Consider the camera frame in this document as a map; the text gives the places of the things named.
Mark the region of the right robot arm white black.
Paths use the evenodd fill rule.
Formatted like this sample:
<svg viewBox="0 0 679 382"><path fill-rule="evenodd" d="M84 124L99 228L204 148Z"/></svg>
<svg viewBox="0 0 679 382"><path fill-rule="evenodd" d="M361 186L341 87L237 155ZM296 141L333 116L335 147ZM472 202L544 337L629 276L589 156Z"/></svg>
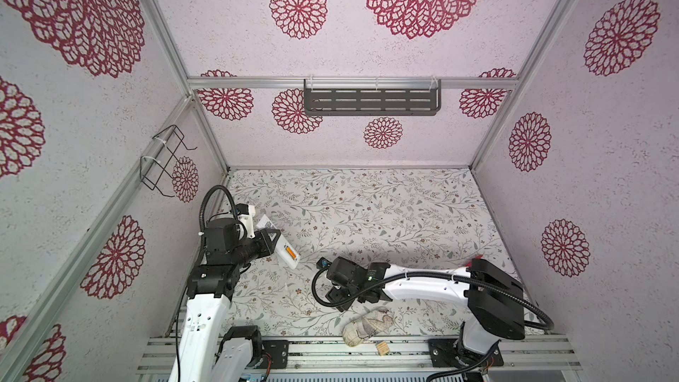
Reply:
<svg viewBox="0 0 679 382"><path fill-rule="evenodd" d="M482 355L497 341L525 339L523 285L483 258L455 270L417 270L344 257L321 259L311 293L322 306L347 311L354 302L426 300L468 309L459 350Z"/></svg>

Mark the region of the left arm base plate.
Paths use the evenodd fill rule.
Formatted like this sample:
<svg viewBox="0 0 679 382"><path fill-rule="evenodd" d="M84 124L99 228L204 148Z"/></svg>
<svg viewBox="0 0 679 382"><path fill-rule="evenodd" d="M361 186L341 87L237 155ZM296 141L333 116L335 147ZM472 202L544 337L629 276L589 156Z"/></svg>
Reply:
<svg viewBox="0 0 679 382"><path fill-rule="evenodd" d="M263 341L263 353L256 369L266 371L284 370L288 367L290 342L288 340Z"/></svg>

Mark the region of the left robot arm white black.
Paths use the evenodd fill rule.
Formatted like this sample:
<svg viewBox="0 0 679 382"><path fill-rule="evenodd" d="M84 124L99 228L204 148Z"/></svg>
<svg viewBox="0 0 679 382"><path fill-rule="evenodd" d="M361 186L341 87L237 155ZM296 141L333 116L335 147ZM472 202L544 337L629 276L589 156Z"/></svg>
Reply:
<svg viewBox="0 0 679 382"><path fill-rule="evenodd" d="M242 274L254 261L273 255L281 237L278 229L255 229L254 215L223 185L211 187L203 198L200 249L187 277L186 316L169 380L241 381L247 369L265 360L257 326L220 333Z"/></svg>

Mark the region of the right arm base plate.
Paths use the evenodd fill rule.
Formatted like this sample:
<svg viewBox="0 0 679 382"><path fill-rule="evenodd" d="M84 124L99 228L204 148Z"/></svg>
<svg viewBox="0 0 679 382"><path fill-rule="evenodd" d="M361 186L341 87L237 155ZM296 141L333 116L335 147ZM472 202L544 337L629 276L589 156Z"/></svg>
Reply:
<svg viewBox="0 0 679 382"><path fill-rule="evenodd" d="M502 367L505 362L498 348L493 353L477 353L466 349L458 338L429 339L427 341L431 363L434 368L456 368L470 366L484 358L483 369Z"/></svg>

